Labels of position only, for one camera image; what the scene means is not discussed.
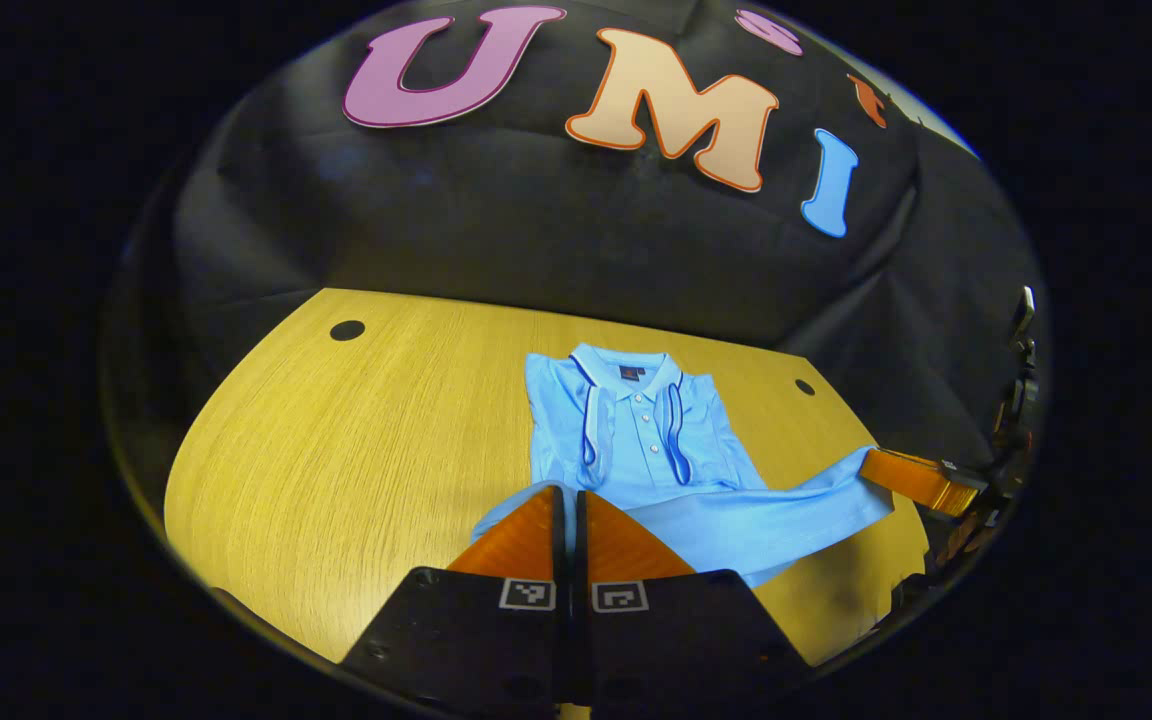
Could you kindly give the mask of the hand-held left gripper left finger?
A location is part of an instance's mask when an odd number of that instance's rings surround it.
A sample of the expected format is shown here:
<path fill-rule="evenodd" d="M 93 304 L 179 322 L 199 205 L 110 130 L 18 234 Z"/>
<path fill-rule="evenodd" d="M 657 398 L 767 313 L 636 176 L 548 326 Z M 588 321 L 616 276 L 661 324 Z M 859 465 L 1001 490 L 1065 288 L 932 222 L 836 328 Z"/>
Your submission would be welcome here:
<path fill-rule="evenodd" d="M 570 615 L 564 497 L 541 488 L 447 568 L 408 571 L 340 667 L 447 717 L 558 717 Z"/>

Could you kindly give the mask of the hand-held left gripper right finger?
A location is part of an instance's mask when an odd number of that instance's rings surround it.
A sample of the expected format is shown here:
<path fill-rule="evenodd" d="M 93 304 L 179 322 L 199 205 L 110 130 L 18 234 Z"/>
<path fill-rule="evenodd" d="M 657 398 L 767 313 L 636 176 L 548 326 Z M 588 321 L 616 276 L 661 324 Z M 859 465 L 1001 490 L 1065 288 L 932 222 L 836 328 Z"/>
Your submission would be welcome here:
<path fill-rule="evenodd" d="M 573 702 L 594 715 L 737 715 L 810 665 L 736 571 L 699 571 L 627 511 L 573 515 Z"/>

